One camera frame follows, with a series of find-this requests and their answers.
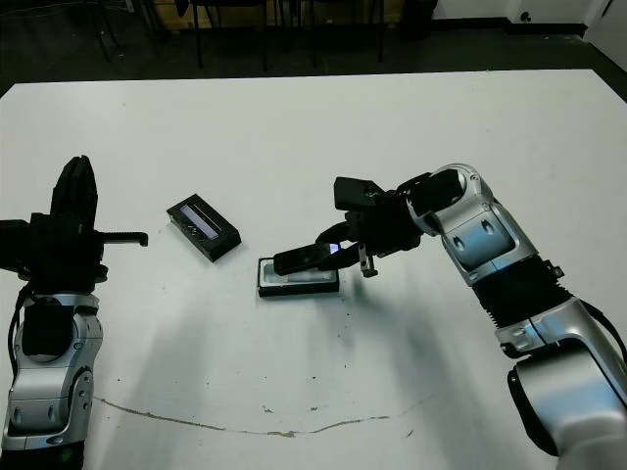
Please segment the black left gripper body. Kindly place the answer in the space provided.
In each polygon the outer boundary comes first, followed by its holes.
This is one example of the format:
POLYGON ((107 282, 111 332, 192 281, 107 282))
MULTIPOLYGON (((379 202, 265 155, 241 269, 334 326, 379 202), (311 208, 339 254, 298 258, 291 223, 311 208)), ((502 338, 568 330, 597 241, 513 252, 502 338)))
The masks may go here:
POLYGON ((74 213, 31 215, 25 233, 22 279, 39 294, 90 294, 107 280, 106 244, 148 245, 145 232, 102 232, 74 213))

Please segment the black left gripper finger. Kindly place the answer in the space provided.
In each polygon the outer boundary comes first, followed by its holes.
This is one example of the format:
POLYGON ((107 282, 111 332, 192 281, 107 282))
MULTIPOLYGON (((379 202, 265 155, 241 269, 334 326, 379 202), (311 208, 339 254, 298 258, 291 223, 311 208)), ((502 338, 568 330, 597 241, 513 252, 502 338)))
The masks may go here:
POLYGON ((98 205, 98 192, 94 170, 87 156, 79 158, 77 204, 81 220, 87 227, 93 229, 98 205))
POLYGON ((74 207, 75 171, 79 157, 72 158, 63 168, 53 189, 50 216, 55 222, 77 229, 79 219, 74 207))

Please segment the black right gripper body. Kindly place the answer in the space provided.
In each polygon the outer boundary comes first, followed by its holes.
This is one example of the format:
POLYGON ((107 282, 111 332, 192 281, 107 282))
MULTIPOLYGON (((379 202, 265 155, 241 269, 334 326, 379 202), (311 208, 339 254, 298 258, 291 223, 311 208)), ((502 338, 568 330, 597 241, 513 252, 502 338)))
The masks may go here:
POLYGON ((405 193, 386 192, 374 198, 372 207, 347 211, 346 240, 357 245, 363 277, 378 274, 374 257, 384 258, 410 251, 420 244, 422 230, 410 216, 405 193))

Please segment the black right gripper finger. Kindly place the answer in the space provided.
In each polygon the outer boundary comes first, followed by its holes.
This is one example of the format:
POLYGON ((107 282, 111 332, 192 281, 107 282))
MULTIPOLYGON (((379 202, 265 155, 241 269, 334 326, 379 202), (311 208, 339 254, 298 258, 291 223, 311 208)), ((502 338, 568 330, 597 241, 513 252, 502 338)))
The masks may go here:
POLYGON ((317 243, 341 244, 356 241, 355 228, 348 220, 336 223, 321 232, 315 239, 317 243))
POLYGON ((360 244, 342 248, 339 244, 327 244, 326 253, 316 264, 320 270, 340 270, 361 263, 360 244))

